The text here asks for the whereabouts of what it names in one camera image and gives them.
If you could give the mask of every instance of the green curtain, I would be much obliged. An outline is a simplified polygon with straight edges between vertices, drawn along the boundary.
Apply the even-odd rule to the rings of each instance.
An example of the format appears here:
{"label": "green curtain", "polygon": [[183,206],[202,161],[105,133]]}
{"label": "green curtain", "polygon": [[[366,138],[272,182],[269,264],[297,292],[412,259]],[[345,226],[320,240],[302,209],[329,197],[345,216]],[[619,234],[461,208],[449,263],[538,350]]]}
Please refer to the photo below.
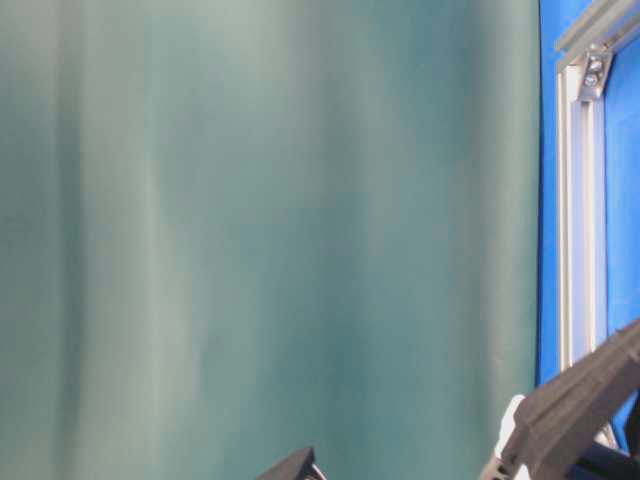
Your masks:
{"label": "green curtain", "polygon": [[0,3],[0,478],[474,478],[534,380],[537,25]]}

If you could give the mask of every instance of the metal frame bar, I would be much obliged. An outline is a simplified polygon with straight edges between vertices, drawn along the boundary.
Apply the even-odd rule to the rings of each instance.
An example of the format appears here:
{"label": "metal frame bar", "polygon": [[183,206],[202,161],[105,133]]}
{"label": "metal frame bar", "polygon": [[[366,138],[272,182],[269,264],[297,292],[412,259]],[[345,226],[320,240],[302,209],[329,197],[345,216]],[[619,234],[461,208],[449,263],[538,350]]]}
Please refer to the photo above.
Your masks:
{"label": "metal frame bar", "polygon": [[639,34],[640,0],[596,0],[556,42],[565,52],[556,75],[562,370],[607,336],[603,92],[613,56]]}

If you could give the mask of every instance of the blue wall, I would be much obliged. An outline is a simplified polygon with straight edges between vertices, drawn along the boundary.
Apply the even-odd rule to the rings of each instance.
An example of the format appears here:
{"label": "blue wall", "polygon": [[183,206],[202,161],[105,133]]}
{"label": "blue wall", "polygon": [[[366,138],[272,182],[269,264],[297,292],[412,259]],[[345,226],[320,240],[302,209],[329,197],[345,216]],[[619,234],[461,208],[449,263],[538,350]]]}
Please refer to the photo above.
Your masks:
{"label": "blue wall", "polygon": [[[640,316],[640,41],[615,58],[605,102],[609,333]],[[618,439],[631,403],[614,421]]]}

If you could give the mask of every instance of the blue panel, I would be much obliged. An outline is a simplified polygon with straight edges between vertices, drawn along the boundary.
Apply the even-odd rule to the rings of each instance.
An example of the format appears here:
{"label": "blue panel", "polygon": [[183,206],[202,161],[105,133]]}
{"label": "blue panel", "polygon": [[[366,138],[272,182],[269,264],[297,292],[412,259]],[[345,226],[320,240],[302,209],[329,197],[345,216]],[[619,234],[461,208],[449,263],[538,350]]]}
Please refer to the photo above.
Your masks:
{"label": "blue panel", "polygon": [[540,328],[538,383],[559,370],[556,215],[556,91],[554,42],[590,4],[589,0],[541,0],[542,167],[540,195]]}
{"label": "blue panel", "polygon": [[[640,316],[640,41],[617,56],[606,92],[609,332]],[[620,440],[630,405],[614,421]]]}

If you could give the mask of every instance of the black plastic part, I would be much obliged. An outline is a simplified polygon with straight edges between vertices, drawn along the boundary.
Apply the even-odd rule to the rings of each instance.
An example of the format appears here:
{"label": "black plastic part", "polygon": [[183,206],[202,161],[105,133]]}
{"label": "black plastic part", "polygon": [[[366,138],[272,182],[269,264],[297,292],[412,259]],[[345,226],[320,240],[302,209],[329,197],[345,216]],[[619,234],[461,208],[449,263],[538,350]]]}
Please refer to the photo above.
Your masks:
{"label": "black plastic part", "polygon": [[588,478],[631,480],[640,478],[639,475],[638,465],[631,457],[594,442],[582,454],[570,471],[568,478],[576,480]]}
{"label": "black plastic part", "polygon": [[514,475],[525,464],[533,480],[567,478],[597,432],[638,388],[636,320],[522,401],[514,415],[516,428],[502,452],[504,468]]}
{"label": "black plastic part", "polygon": [[309,477],[315,478],[311,468],[314,461],[313,448],[301,448],[271,467],[256,480],[304,480]]}
{"label": "black plastic part", "polygon": [[636,403],[631,410],[627,424],[624,426],[624,433],[629,453],[636,460],[640,460],[640,395],[636,398]]}

